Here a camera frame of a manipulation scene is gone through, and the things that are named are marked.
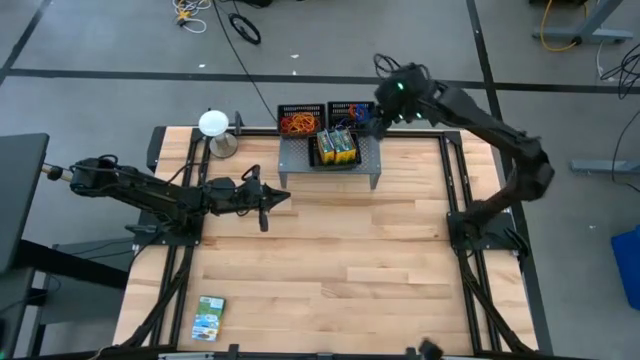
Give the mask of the black mesh basket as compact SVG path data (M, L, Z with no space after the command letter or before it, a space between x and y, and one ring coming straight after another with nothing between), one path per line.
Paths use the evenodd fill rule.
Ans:
M314 137L307 138L308 145L308 162L309 166L313 170L317 171L343 171L343 170L352 170L357 166L361 165L363 162L361 147L359 143L359 137L356 133L351 134L352 140L354 142L356 148L356 158L351 163L345 164L328 164L325 165L321 162L318 145Z
M373 102L328 102L327 103L327 123L326 126L329 130L334 130L332 128L333 118L334 117L349 117L348 108L351 104L358 104L360 107L367 106L371 115L370 120L375 115L375 104ZM357 133L359 135L369 135L367 130L367 124L358 124L355 119L353 120L353 125L350 129L348 129L351 133Z
M325 105L324 104L289 104L289 105L279 105L278 106L278 115L277 115L277 130L279 132L279 123L282 117L291 116L294 114L305 115L308 117L316 117L322 123L322 130L325 128ZM282 136L283 138L300 138L305 136Z

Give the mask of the grey floor bar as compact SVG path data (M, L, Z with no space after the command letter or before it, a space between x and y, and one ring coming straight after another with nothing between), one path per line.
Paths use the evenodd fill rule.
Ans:
M627 160L571 160L569 167L573 172L640 175L640 162Z

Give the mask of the grey perforated metal shelf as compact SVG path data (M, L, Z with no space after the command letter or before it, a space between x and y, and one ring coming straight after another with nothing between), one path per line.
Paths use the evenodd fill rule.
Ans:
M359 136L363 162L352 170L317 171L309 166L307 138L281 138L278 174L282 188L287 187L289 174L368 175L371 190L375 190L382 173L379 142L371 136Z

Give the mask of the grey desk leg frame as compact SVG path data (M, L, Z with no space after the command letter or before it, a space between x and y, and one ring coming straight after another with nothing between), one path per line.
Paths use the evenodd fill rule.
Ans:
M554 52L561 52L575 46L590 43L620 44L634 37L632 32L626 30L602 27L603 23L622 4L623 0L595 0L596 4L592 9L589 9L587 5L588 1L589 0L529 0L530 4L544 4L544 12L540 25L533 31L532 37L538 39L544 46L546 46L547 40L567 42L564 48L552 48ZM577 7L582 7L585 16L582 23L576 27L548 27L546 22L550 15L551 8L558 2L565 2L570 6L575 4Z

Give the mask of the blue bin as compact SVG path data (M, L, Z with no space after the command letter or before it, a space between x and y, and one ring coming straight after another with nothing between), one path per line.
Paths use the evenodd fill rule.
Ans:
M627 301L640 311L640 225L612 237L611 246Z

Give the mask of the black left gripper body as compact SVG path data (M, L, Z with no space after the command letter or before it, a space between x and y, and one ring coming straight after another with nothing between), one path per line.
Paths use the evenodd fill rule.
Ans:
M251 210L258 211L259 226L262 232L267 232L268 218L266 210L266 195L263 193L262 184L260 182L260 166L258 164L250 167L242 176L243 184L241 186L242 198L247 206L246 209L239 212L239 216L246 216Z

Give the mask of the yellow crayon box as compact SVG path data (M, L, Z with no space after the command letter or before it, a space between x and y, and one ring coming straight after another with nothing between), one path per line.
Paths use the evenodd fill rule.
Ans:
M332 144L329 132L327 130L318 132L316 134L316 143L321 163L323 165L333 164L335 161L335 148Z
M329 135L335 150L335 163L344 164L346 162L348 147L343 142L339 131L334 130L330 132Z

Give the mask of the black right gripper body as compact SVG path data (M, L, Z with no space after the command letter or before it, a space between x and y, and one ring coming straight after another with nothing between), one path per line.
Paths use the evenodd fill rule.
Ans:
M438 124L434 95L437 84L426 67L399 67L382 78L374 92L374 123L392 125L426 120Z

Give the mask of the green cardboard box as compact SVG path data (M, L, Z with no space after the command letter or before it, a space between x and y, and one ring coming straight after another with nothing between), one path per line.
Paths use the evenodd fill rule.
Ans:
M345 148L344 161L347 163L352 163L356 159L357 150L356 150L356 146L354 144L353 138L351 136L351 133L348 129L344 129L342 131L342 138L343 138L344 148Z
M200 341L215 342L218 338L226 300L220 297L200 296L191 338Z

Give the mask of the white mushroom lamp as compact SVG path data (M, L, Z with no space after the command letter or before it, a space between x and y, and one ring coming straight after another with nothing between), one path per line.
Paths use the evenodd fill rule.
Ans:
M209 110L199 118L198 129L210 139L209 149L217 158L229 158L237 152L238 141L227 132L229 125L228 116L219 110Z

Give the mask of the black side desk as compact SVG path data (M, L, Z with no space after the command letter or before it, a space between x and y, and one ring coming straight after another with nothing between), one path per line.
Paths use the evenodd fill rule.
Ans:
M128 273L23 238L46 156L46 133L0 136L0 359L13 356L26 307L50 290L32 286L38 271L123 289Z

